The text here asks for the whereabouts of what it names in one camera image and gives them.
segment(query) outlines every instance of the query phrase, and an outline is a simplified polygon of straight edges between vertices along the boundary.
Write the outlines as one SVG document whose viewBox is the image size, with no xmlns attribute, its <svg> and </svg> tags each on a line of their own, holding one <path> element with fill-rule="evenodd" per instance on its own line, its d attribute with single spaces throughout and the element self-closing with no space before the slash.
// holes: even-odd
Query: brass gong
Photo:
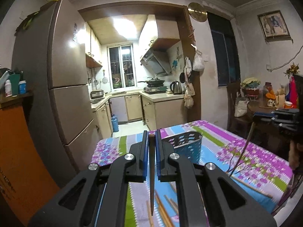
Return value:
<svg viewBox="0 0 303 227">
<path fill-rule="evenodd" d="M 192 2 L 187 6 L 190 16 L 199 22 L 205 22 L 207 20 L 207 11 L 199 3 Z"/>
</svg>

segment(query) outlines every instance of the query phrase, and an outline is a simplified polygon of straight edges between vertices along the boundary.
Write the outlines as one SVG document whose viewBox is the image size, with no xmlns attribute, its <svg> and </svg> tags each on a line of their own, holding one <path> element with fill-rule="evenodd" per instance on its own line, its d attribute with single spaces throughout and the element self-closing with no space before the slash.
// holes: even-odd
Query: wooden chair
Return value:
<svg viewBox="0 0 303 227">
<path fill-rule="evenodd" d="M 241 95 L 240 89 L 241 89 L 240 82 L 230 83 L 227 85 L 227 97 L 228 97 L 227 130 L 243 138 L 247 138 L 250 125 L 252 123 L 251 119 L 247 115 L 244 115 L 243 117 L 234 116 L 234 105 L 236 102 L 236 97 Z"/>
</svg>

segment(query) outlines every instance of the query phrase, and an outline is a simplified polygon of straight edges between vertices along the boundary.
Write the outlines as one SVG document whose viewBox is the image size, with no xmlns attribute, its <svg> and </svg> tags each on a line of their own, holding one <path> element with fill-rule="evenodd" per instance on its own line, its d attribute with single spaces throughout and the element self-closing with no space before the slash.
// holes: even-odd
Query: range hood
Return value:
<svg viewBox="0 0 303 227">
<path fill-rule="evenodd" d="M 141 63 L 150 66 L 156 76 L 167 76 L 172 72 L 166 52 L 149 49 L 143 56 Z"/>
</svg>

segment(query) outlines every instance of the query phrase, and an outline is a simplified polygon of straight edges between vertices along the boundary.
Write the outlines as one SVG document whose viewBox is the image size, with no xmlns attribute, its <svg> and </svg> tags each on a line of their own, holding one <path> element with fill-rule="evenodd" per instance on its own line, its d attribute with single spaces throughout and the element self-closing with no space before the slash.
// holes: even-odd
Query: picture frame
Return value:
<svg viewBox="0 0 303 227">
<path fill-rule="evenodd" d="M 291 40 L 280 10 L 259 14 L 258 19 L 265 41 Z"/>
</svg>

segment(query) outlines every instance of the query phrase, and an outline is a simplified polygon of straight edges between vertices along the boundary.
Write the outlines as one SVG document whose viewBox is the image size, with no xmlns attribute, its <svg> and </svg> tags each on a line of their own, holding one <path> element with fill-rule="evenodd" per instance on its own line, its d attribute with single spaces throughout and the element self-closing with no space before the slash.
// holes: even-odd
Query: wok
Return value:
<svg viewBox="0 0 303 227">
<path fill-rule="evenodd" d="M 150 85 L 162 85 L 164 83 L 164 80 L 158 79 L 158 78 L 152 78 L 150 80 L 146 81 L 138 81 L 138 82 L 144 82 Z"/>
</svg>

